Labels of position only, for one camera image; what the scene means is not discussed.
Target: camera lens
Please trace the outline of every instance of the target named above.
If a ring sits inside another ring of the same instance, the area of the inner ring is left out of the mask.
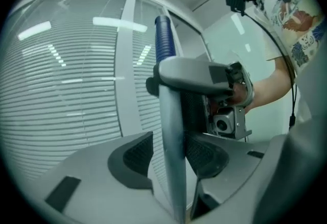
[[[223,120],[217,121],[217,127],[221,131],[226,131],[227,130],[227,124]]]

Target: cylindrical pole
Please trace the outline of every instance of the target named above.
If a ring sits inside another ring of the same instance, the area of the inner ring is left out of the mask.
[[[175,56],[175,45],[167,16],[159,16],[156,24],[156,61],[157,63]],[[186,212],[186,166],[184,152],[183,120],[180,94],[166,86],[159,86],[162,142],[166,163],[168,188],[173,206],[174,217],[185,223]]]

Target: gray tube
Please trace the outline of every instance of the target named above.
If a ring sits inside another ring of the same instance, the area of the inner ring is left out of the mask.
[[[185,223],[186,165],[180,93],[159,86],[162,141],[174,218]]]

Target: black slot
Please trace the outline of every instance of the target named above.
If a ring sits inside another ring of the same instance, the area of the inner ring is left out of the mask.
[[[45,202],[57,211],[62,212],[80,182],[80,179],[66,176],[45,199]]]
[[[256,151],[250,151],[250,152],[247,153],[247,155],[250,155],[252,157],[256,157],[258,159],[262,159],[263,156],[264,156],[264,153],[256,152]]]

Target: blue handle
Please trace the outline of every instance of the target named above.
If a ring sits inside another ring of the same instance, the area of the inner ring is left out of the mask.
[[[155,19],[155,48],[157,63],[176,55],[173,32],[168,16],[160,15]]]

